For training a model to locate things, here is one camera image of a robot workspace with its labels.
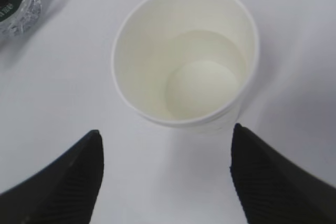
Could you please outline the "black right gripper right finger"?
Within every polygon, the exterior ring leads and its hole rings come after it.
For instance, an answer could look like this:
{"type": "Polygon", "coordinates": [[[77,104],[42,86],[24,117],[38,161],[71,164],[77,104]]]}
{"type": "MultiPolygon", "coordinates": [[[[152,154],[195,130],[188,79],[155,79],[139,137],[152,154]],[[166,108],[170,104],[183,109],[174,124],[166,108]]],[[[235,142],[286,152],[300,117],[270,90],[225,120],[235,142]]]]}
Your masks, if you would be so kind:
{"type": "Polygon", "coordinates": [[[237,123],[230,174],[248,223],[335,223],[335,187],[237,123]]]}

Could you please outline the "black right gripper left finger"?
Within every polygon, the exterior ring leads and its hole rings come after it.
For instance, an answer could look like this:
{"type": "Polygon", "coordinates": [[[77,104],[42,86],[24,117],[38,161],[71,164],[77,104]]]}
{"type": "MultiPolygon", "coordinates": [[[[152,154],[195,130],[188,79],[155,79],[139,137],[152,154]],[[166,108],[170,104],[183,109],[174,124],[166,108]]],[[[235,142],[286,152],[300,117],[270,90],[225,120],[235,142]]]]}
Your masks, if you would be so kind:
{"type": "Polygon", "coordinates": [[[1,223],[89,223],[103,171],[103,140],[91,130],[47,167],[1,194],[1,223]]]}

